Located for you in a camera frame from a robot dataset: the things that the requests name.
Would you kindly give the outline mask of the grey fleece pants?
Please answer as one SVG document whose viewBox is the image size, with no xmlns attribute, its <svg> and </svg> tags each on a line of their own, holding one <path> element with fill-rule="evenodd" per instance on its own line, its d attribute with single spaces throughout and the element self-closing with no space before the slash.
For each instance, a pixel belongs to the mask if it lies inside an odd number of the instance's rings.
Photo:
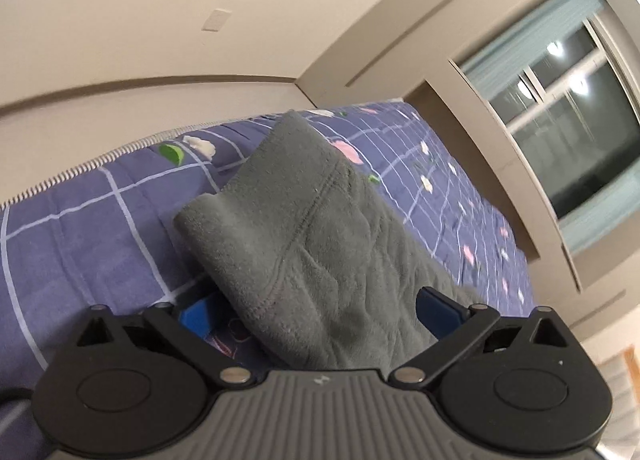
<svg viewBox="0 0 640 460">
<path fill-rule="evenodd" d="M 480 298 L 296 113 L 175 227 L 247 330 L 299 370 L 390 372 L 434 343 L 416 316 L 421 289 Z"/>
</svg>

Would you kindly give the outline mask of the blue plaid floral bedspread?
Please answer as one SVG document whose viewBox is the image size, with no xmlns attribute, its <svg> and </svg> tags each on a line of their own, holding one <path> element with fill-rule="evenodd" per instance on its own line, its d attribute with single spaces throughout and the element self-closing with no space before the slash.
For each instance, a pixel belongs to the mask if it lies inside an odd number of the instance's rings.
<svg viewBox="0 0 640 460">
<path fill-rule="evenodd" d="M 462 287 L 504 316 L 534 306 L 527 261 L 503 215 L 477 189 L 433 128 L 405 102 L 296 112 L 372 183 L 402 224 Z M 285 114 L 192 131 L 181 163 L 159 147 L 134 151 L 1 213 L 1 454 L 51 452 L 25 402 L 64 359 L 58 392 L 74 396 L 81 369 L 128 345 L 134 366 L 177 379 L 145 400 L 134 432 L 153 418 L 203 412 L 201 379 L 160 346 L 143 310 L 160 302 L 213 305 L 206 342 L 263 376 L 293 369 L 247 330 L 186 245 L 175 218 L 239 172 Z"/>
</svg>

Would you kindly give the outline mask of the grey padded wooden headboard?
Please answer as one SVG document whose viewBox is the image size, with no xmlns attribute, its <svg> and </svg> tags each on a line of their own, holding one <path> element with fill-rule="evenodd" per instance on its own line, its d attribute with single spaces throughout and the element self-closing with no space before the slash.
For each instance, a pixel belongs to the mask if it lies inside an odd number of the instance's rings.
<svg viewBox="0 0 640 460">
<path fill-rule="evenodd" d="M 602 362 L 599 370 L 613 397 L 610 420 L 601 438 L 605 459 L 639 458 L 639 362 L 634 347 Z"/>
</svg>

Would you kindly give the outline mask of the right light blue curtain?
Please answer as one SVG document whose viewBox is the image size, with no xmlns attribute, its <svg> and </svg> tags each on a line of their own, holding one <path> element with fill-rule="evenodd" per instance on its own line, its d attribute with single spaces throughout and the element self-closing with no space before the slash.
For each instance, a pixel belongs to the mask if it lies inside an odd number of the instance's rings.
<svg viewBox="0 0 640 460">
<path fill-rule="evenodd" d="M 570 254 L 597 243 L 639 210 L 639 164 L 629 167 L 587 202 L 560 220 Z"/>
</svg>

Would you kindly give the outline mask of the light blue curtain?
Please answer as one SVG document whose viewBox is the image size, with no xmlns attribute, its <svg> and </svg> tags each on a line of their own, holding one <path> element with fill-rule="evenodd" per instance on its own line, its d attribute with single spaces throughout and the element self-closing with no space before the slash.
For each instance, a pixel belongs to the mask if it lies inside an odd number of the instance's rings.
<svg viewBox="0 0 640 460">
<path fill-rule="evenodd" d="M 480 97 L 490 101 L 542 58 L 549 44 L 579 30 L 604 6 L 605 0 L 546 0 L 462 62 L 460 70 Z"/>
<path fill-rule="evenodd" d="M 560 220 L 570 254 L 597 243 L 639 210 L 639 164 L 629 167 L 587 202 Z"/>
</svg>

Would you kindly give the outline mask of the large glass window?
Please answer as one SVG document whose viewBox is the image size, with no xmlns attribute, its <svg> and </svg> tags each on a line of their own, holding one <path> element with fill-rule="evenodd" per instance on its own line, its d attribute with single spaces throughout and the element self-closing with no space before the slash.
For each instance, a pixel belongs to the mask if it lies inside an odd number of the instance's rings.
<svg viewBox="0 0 640 460">
<path fill-rule="evenodd" d="M 489 101 L 563 218 L 639 158 L 631 90 L 590 21 Z"/>
</svg>

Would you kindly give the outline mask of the left light blue curtain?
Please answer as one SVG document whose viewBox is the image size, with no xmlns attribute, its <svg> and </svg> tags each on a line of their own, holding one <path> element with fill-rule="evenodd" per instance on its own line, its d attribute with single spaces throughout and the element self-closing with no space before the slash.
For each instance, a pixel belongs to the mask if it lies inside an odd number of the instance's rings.
<svg viewBox="0 0 640 460">
<path fill-rule="evenodd" d="M 605 0 L 546 0 L 462 62 L 460 70 L 480 97 L 490 101 L 542 58 L 549 44 L 579 30 L 604 6 Z"/>
</svg>

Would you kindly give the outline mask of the white wall socket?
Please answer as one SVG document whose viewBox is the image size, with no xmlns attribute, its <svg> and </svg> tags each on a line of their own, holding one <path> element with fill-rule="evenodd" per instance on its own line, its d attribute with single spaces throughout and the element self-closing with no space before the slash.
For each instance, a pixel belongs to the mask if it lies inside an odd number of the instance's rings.
<svg viewBox="0 0 640 460">
<path fill-rule="evenodd" d="M 216 9 L 206 19 L 202 30 L 204 30 L 204 32 L 219 32 L 224 27 L 224 24 L 227 23 L 230 16 L 231 11 Z"/>
</svg>

